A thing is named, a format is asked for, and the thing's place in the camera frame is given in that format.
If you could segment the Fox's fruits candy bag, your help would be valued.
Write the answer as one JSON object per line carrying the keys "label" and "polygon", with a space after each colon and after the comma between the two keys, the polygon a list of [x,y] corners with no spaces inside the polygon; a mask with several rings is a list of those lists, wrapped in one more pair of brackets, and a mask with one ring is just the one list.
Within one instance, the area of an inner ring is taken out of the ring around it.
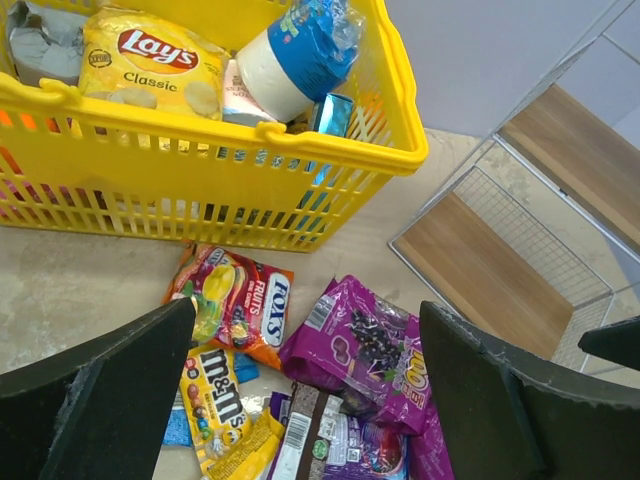
{"label": "Fox's fruits candy bag", "polygon": [[214,245],[191,244],[163,301],[188,298],[192,339],[238,351],[279,370],[294,273]]}

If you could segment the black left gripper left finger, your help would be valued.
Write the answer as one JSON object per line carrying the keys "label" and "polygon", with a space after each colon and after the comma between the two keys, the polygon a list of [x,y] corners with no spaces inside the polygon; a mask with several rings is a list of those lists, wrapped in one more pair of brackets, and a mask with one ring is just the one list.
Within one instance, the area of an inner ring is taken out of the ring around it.
{"label": "black left gripper left finger", "polygon": [[195,316],[174,300],[2,374],[2,478],[151,478]]}

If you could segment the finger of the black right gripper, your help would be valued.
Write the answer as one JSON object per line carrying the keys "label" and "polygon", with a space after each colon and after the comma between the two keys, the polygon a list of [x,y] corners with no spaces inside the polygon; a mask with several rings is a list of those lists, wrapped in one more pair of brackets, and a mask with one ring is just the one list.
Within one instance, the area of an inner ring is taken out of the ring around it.
{"label": "finger of the black right gripper", "polygon": [[640,319],[638,316],[602,326],[582,335],[578,347],[623,367],[638,371],[640,367]]}

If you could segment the dark purple candy bag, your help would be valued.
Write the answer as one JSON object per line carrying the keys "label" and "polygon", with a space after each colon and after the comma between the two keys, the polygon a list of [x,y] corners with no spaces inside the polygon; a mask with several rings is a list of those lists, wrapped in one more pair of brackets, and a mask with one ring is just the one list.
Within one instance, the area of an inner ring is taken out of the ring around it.
{"label": "dark purple candy bag", "polygon": [[340,413],[324,479],[408,479],[407,448],[394,429]]}

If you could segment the purple grape candy bag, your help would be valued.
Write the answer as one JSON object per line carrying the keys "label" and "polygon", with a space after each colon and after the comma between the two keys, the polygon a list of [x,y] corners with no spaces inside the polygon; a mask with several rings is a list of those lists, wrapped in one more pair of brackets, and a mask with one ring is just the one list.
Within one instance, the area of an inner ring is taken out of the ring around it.
{"label": "purple grape candy bag", "polygon": [[408,439],[408,479],[451,479],[418,318],[356,277],[332,280],[279,352],[292,380],[342,399],[342,412]]}

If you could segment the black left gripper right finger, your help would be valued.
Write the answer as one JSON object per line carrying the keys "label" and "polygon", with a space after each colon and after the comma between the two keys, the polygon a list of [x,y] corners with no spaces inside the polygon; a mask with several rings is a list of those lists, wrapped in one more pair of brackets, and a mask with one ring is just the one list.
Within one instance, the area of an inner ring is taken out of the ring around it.
{"label": "black left gripper right finger", "polygon": [[638,478],[638,389],[544,360],[433,302],[419,326],[455,478]]}

